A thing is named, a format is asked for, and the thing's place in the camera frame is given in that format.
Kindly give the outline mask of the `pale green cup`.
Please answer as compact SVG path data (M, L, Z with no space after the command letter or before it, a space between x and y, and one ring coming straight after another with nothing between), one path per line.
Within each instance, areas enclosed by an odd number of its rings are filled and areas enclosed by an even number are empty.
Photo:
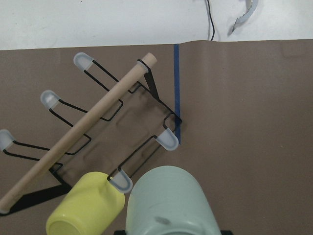
M145 173L129 196L128 235L219 235L220 228L197 180L176 166Z

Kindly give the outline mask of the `yellow cup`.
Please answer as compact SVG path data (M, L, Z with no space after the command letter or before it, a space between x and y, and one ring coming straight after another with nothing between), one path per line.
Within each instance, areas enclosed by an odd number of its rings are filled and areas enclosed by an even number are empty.
M125 205L102 172L83 175L46 222L48 235L101 235Z

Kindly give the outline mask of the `white curved plastic strip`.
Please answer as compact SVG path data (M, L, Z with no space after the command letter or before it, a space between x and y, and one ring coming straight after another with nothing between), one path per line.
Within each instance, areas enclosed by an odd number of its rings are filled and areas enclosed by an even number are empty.
M232 33L234 33L235 29L239 26L241 26L243 23L245 23L254 13L256 10L259 1L258 0L248 0L249 3L245 13L239 17L236 18L234 24L228 31L228 36L230 36Z

